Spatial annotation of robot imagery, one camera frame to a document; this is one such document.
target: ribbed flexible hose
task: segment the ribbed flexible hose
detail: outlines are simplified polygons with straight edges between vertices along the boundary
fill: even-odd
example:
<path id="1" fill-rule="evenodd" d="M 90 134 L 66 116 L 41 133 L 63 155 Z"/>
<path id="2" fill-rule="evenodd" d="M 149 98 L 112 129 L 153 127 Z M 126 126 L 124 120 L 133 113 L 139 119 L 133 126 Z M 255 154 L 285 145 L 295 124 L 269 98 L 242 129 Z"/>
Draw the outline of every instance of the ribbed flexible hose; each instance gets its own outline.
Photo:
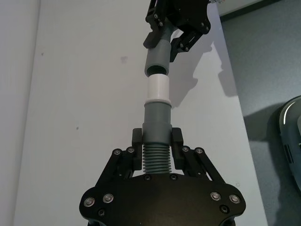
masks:
<path id="1" fill-rule="evenodd" d="M 168 145 L 144 145 L 143 169 L 145 173 L 170 173 L 170 150 Z"/>

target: white plastic fitting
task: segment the white plastic fitting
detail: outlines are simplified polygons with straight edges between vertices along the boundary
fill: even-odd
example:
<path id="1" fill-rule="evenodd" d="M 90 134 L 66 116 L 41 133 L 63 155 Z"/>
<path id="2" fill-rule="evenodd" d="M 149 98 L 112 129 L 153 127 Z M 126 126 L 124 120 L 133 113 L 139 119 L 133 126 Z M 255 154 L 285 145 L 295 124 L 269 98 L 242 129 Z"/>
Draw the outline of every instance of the white plastic fitting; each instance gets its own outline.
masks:
<path id="1" fill-rule="evenodd" d="M 169 100 L 169 77 L 164 74 L 153 74 L 148 79 L 149 90 L 146 103 L 160 101 L 171 105 Z"/>

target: gray floor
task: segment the gray floor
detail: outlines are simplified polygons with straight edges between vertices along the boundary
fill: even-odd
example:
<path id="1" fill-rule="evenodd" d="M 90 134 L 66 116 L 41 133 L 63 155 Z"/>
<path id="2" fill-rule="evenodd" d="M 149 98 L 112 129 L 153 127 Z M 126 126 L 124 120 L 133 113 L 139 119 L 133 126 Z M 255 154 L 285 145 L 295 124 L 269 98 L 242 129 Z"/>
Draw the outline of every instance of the gray floor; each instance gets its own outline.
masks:
<path id="1" fill-rule="evenodd" d="M 301 195 L 277 134 L 277 109 L 301 95 L 301 1 L 223 23 L 269 226 L 300 226 Z"/>

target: bolt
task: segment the bolt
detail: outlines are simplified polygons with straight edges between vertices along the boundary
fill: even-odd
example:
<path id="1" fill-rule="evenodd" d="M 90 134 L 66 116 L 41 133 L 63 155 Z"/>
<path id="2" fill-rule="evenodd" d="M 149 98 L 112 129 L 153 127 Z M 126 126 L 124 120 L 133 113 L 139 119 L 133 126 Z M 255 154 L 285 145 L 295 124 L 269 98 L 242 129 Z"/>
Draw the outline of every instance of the bolt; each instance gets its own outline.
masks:
<path id="1" fill-rule="evenodd" d="M 175 175 L 175 174 L 170 175 L 170 178 L 171 178 L 172 180 L 177 180 L 177 179 L 178 179 L 177 175 Z"/>
<path id="2" fill-rule="evenodd" d="M 85 201 L 84 201 L 84 206 L 85 207 L 91 207 L 93 206 L 95 203 L 95 199 L 94 198 L 87 198 Z"/>
<path id="3" fill-rule="evenodd" d="M 196 153 L 202 154 L 202 153 L 203 153 L 203 150 L 202 150 L 201 148 L 197 148 L 197 149 L 196 149 Z"/>
<path id="4" fill-rule="evenodd" d="M 212 198 L 213 200 L 215 200 L 215 201 L 219 201 L 219 200 L 222 199 L 221 195 L 218 194 L 217 192 L 212 192 L 212 193 L 210 194 L 210 196 L 211 196 L 211 198 Z"/>
<path id="5" fill-rule="evenodd" d="M 239 204 L 240 203 L 240 199 L 236 195 L 234 195 L 234 194 L 230 195 L 229 198 L 230 198 L 231 202 L 233 202 L 235 204 Z"/>
<path id="6" fill-rule="evenodd" d="M 121 151 L 120 151 L 119 149 L 115 149 L 115 150 L 114 150 L 114 154 L 115 154 L 115 155 L 119 155 L 120 153 L 121 153 Z"/>
<path id="7" fill-rule="evenodd" d="M 151 180 L 151 176 L 150 175 L 145 175 L 144 180 Z"/>
<path id="8" fill-rule="evenodd" d="M 130 153 L 133 153 L 133 152 L 135 151 L 135 149 L 134 149 L 133 147 L 129 147 L 129 148 L 127 149 L 127 151 L 130 152 Z"/>
<path id="9" fill-rule="evenodd" d="M 184 152 L 187 152 L 187 151 L 189 151 L 189 148 L 188 148 L 188 147 L 183 147 L 182 150 L 183 150 Z"/>
<path id="10" fill-rule="evenodd" d="M 105 194 L 103 197 L 103 202 L 104 203 L 110 203 L 114 199 L 114 196 L 112 194 Z"/>
<path id="11" fill-rule="evenodd" d="M 229 208 L 228 208 L 228 206 L 221 205 L 221 206 L 220 206 L 220 210 L 221 210 L 221 212 L 224 213 L 224 214 L 228 214 L 228 213 L 229 213 Z"/>
<path id="12" fill-rule="evenodd" d="M 100 217 L 103 217 L 104 214 L 105 214 L 104 209 L 100 209 L 100 210 L 98 211 L 98 215 L 99 215 Z"/>

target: screw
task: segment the screw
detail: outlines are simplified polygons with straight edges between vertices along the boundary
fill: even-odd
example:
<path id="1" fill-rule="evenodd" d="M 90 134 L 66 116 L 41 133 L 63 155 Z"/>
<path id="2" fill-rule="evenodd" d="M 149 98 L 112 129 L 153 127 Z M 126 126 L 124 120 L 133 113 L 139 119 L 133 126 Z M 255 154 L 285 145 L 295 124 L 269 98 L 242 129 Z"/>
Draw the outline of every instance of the screw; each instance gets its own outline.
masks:
<path id="1" fill-rule="evenodd" d="M 145 176 L 144 176 L 144 180 L 151 180 L 150 175 L 145 175 Z"/>
<path id="2" fill-rule="evenodd" d="M 210 194 L 210 196 L 211 196 L 211 198 L 212 198 L 213 200 L 215 200 L 215 201 L 219 201 L 219 200 L 222 199 L 221 195 L 218 194 L 217 192 L 212 192 L 212 193 Z"/>
<path id="3" fill-rule="evenodd" d="M 100 210 L 98 211 L 98 215 L 99 215 L 100 217 L 103 217 L 104 214 L 105 214 L 104 209 L 100 209 Z"/>
<path id="4" fill-rule="evenodd" d="M 119 149 L 115 149 L 115 150 L 114 150 L 114 154 L 115 154 L 115 155 L 119 155 L 120 153 L 121 153 L 121 151 L 120 151 Z"/>
<path id="5" fill-rule="evenodd" d="M 84 206 L 85 207 L 91 207 L 93 206 L 95 203 L 95 199 L 94 198 L 87 198 L 85 201 L 84 201 Z"/>
<path id="6" fill-rule="evenodd" d="M 221 205 L 221 206 L 220 206 L 220 210 L 221 210 L 221 212 L 224 213 L 224 214 L 228 214 L 228 213 L 229 213 L 229 208 L 228 208 L 228 206 Z"/>
<path id="7" fill-rule="evenodd" d="M 230 195 L 229 198 L 230 198 L 231 202 L 233 202 L 235 204 L 239 204 L 240 203 L 240 199 L 236 195 L 234 195 L 234 194 Z"/>
<path id="8" fill-rule="evenodd" d="M 130 152 L 130 153 L 133 153 L 133 152 L 135 151 L 135 149 L 134 149 L 133 147 L 129 147 L 129 148 L 127 149 L 127 151 Z"/>
<path id="9" fill-rule="evenodd" d="M 103 202 L 104 203 L 110 203 L 114 199 L 114 196 L 112 194 L 105 194 L 103 197 Z"/>
<path id="10" fill-rule="evenodd" d="M 171 178 L 172 180 L 177 180 L 177 179 L 178 179 L 177 175 L 175 175 L 175 174 L 170 175 L 170 178 Z"/>
<path id="11" fill-rule="evenodd" d="M 188 147 L 183 147 L 182 150 L 183 150 L 184 152 L 187 152 L 187 151 L 189 151 L 189 148 L 188 148 Z"/>
<path id="12" fill-rule="evenodd" d="M 203 153 L 203 150 L 202 150 L 201 148 L 197 148 L 197 149 L 196 149 L 196 153 L 202 154 L 202 153 Z"/>

